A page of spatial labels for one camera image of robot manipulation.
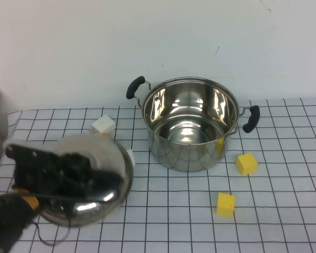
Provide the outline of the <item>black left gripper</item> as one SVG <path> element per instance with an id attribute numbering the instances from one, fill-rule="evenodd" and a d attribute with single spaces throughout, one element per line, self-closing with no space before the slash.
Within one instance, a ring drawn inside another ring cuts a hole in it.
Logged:
<path id="1" fill-rule="evenodd" d="M 72 198 L 117 197 L 123 184 L 123 178 L 111 171 L 93 172 L 87 183 L 91 162 L 79 153 L 59 155 L 21 144 L 9 144 L 5 150 L 15 161 L 14 189 Z"/>

